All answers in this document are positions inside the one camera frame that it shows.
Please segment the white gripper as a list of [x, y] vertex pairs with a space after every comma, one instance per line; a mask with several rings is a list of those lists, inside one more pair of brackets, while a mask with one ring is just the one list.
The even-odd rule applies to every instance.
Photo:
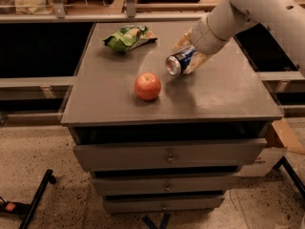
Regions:
[[227, 40], [219, 39], [208, 25], [208, 15], [203, 15], [190, 30], [184, 33], [173, 45], [173, 51], [179, 52], [193, 45], [196, 50], [185, 50], [186, 59], [184, 74], [190, 74], [201, 67], [212, 56], [218, 53], [226, 44]]

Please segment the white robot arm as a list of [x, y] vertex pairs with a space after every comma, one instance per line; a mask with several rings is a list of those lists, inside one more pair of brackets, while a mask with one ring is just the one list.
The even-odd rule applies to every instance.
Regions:
[[305, 74], [305, 9], [295, 0], [222, 0], [174, 44], [176, 52], [193, 46], [211, 57], [239, 32], [260, 24]]

